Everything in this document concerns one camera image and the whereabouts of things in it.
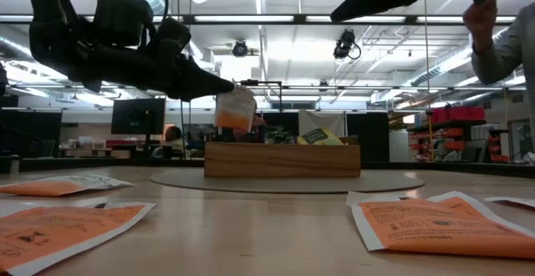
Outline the dark blue tea packet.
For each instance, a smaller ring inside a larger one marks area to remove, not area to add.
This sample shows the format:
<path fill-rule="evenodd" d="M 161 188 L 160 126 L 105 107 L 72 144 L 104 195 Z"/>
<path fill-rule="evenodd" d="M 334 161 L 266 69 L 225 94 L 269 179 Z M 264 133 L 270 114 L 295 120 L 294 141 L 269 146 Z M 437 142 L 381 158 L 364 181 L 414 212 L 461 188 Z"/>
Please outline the dark blue tea packet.
<path fill-rule="evenodd" d="M 292 132 L 282 126 L 269 126 L 267 132 L 268 144 L 292 145 L 295 143 Z"/>

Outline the wooden compartment box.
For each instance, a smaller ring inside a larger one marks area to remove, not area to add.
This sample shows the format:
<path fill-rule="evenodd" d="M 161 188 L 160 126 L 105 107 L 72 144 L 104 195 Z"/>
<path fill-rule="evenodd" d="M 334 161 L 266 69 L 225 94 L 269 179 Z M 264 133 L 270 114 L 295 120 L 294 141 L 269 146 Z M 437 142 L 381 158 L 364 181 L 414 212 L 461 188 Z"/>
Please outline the wooden compartment box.
<path fill-rule="evenodd" d="M 209 142 L 204 176 L 334 178 L 360 176 L 360 147 Z"/>

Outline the overhead light bar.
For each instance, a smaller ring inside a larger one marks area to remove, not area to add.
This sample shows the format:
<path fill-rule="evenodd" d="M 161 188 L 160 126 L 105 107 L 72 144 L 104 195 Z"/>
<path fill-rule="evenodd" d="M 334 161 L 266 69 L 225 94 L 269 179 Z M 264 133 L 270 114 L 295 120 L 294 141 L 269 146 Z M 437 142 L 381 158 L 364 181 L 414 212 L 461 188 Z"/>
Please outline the overhead light bar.
<path fill-rule="evenodd" d="M 242 14 L 242 15 L 170 15 L 186 25 L 339 25 L 339 26 L 461 26 L 462 16 L 451 15 L 374 15 L 354 18 L 334 23 L 329 15 L 321 14 Z M 497 26 L 505 27 L 515 20 L 515 16 L 498 16 Z M 163 16 L 154 16 L 152 23 L 161 23 Z M 0 24 L 29 25 L 33 21 L 30 14 L 0 14 Z"/>

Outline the white paper sheet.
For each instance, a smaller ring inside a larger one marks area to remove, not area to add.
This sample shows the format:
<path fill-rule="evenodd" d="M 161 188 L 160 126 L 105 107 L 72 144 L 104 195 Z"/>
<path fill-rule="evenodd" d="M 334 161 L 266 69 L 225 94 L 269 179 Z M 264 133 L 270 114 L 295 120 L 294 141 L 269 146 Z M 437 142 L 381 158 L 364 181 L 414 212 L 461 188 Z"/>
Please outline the white paper sheet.
<path fill-rule="evenodd" d="M 300 135 L 316 129 L 328 129 L 337 137 L 344 137 L 344 114 L 322 113 L 300 110 L 298 112 L 298 131 Z"/>

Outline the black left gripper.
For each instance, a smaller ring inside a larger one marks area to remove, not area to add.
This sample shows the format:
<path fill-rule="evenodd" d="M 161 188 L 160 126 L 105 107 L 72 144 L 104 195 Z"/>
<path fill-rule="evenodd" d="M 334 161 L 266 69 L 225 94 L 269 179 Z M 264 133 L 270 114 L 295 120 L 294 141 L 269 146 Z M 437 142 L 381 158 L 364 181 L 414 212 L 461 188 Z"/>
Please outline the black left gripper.
<path fill-rule="evenodd" d="M 40 64 L 94 92 L 109 81 L 191 102 L 235 89 L 231 81 L 205 71 L 191 56 L 181 54 L 191 33 L 173 18 L 166 18 L 141 49 L 104 44 L 96 38 L 95 26 L 82 18 L 73 26 L 59 20 L 33 21 L 29 39 L 31 54 Z"/>

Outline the black computer monitor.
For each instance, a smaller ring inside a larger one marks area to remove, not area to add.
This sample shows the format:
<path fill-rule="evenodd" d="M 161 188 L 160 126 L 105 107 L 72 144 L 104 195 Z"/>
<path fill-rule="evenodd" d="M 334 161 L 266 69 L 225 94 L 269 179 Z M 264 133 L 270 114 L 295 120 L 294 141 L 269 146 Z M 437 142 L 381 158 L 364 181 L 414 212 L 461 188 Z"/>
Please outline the black computer monitor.
<path fill-rule="evenodd" d="M 116 100 L 112 110 L 113 135 L 143 135 L 145 152 L 150 150 L 151 137 L 164 132 L 166 101 L 164 99 Z"/>

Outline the shelf rack with bins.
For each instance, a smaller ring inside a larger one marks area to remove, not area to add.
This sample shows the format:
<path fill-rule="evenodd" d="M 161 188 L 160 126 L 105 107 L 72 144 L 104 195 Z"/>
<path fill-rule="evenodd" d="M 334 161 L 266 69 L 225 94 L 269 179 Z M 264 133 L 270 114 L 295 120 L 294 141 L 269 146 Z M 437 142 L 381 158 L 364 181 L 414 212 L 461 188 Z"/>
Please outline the shelf rack with bins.
<path fill-rule="evenodd" d="M 409 132 L 409 148 L 418 162 L 508 163 L 502 147 L 508 130 L 482 120 L 452 120 L 421 125 Z"/>

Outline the person's hand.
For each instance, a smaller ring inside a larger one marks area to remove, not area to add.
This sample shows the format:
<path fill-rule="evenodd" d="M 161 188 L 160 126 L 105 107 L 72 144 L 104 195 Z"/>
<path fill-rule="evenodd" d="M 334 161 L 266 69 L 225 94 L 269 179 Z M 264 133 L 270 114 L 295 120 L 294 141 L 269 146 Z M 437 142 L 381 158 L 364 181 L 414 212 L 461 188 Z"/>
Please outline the person's hand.
<path fill-rule="evenodd" d="M 472 3 L 463 14 L 463 21 L 472 36 L 472 47 L 481 52 L 492 45 L 492 30 L 497 19 L 497 1 Z"/>

